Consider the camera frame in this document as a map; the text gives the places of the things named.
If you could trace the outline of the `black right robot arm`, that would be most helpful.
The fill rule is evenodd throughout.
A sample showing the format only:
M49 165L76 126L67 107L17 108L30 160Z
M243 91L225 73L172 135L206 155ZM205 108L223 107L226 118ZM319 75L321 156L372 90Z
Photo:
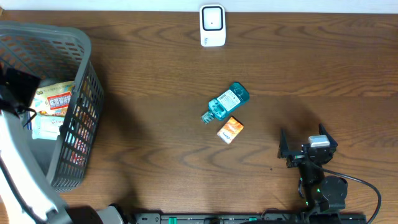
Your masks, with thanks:
M325 175L323 165L330 162L338 143L328 134L322 124L319 134L310 136L301 150L290 150L284 131L280 132L277 157L286 160L288 168L298 168L300 190L308 207L320 213L338 212L346 207L347 181L336 175Z

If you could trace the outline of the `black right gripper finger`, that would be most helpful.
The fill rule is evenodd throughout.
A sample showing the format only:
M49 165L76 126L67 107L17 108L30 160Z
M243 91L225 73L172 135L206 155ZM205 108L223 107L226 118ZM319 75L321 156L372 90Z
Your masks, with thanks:
M279 159L288 158L290 155L289 145L287 143L287 138L285 135L285 131L283 129L280 130L280 142L279 142L279 150L277 153L277 157Z
M325 135L327 137L327 139L329 140L330 143L330 147L332 148L336 148L338 146L338 143L332 138L332 136L327 132L327 130L325 129L324 125L322 125L321 123L318 125L318 129L319 129L319 134L320 135Z

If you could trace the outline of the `small orange box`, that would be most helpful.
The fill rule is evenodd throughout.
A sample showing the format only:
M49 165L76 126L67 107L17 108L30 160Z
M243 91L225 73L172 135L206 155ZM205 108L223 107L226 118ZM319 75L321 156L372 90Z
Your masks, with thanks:
M217 136L226 144L231 144L243 128L243 124L232 116L217 132Z

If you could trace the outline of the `green wet wipes pack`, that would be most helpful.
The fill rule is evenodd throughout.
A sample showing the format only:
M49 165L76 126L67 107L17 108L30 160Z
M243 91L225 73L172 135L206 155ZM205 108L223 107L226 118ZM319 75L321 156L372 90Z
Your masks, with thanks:
M56 140L64 122L61 116L39 116L32 120L32 139Z

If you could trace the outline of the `teal mouthwash bottle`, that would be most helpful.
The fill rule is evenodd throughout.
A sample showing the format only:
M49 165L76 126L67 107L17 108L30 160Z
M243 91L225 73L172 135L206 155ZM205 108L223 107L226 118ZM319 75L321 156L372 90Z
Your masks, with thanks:
M247 89L239 82L234 82L224 93L208 102L208 110L201 116L201 120L205 124L214 119L222 121L249 99Z

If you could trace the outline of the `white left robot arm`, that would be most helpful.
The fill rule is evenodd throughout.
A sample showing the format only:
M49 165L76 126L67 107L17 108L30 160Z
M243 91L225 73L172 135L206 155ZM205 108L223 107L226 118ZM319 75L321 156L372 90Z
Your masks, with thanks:
M1 199L10 223L127 223L115 205L70 207L50 186L24 136L21 115L30 111L39 78L1 69Z

